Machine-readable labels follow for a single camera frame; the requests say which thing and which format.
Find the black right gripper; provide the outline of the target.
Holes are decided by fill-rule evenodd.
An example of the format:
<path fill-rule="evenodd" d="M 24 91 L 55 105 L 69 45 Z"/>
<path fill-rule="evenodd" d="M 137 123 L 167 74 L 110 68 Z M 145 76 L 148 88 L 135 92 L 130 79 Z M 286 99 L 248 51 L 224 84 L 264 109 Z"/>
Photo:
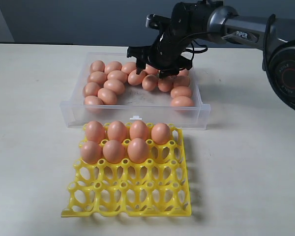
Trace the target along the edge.
<path fill-rule="evenodd" d="M 176 76 L 181 70 L 191 69 L 192 60 L 181 54 L 187 52 L 187 47 L 193 38 L 183 33 L 177 34 L 172 27 L 160 30 L 154 43 L 150 46 L 130 46 L 127 57 L 136 58 L 136 74 L 140 74 L 150 65 L 159 70 L 159 78 Z"/>

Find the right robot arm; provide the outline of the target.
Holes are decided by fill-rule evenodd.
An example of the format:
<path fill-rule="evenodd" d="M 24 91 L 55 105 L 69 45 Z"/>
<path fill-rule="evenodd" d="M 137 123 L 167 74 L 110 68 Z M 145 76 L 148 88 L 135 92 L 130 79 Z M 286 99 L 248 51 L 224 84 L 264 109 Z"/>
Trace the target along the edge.
<path fill-rule="evenodd" d="M 201 0 L 177 3 L 170 18 L 150 14 L 146 27 L 159 34 L 150 46 L 128 48 L 127 56 L 136 59 L 137 72 L 150 65 L 165 78 L 191 69 L 193 61 L 182 53 L 196 54 L 196 39 L 245 45 L 262 51 L 262 68 L 274 93 L 295 110 L 294 19 L 240 16 L 222 1 Z"/>

